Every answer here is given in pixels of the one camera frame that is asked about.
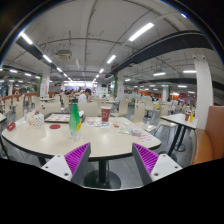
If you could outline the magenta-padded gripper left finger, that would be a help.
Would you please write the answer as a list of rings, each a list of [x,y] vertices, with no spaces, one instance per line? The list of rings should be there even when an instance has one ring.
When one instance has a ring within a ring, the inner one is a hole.
[[[57,154],[42,169],[77,185],[81,184],[84,168],[91,154],[91,144],[86,143],[62,155]]]

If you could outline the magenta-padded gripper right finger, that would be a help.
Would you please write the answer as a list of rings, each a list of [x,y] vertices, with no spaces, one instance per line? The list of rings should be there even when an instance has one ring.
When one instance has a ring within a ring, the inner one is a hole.
[[[132,144],[132,154],[144,185],[182,169],[167,154],[157,154],[137,143]]]

